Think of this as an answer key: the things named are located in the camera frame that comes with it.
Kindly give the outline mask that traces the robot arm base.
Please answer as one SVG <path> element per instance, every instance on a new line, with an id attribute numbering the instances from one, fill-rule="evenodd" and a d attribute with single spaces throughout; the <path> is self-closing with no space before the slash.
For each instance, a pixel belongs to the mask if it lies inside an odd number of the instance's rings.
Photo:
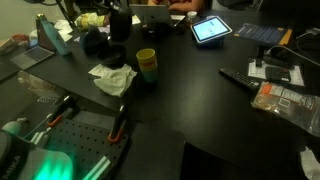
<path id="1" fill-rule="evenodd" d="M 11 121 L 0 130 L 0 180 L 73 180 L 71 158 L 19 137 L 21 128 Z"/>

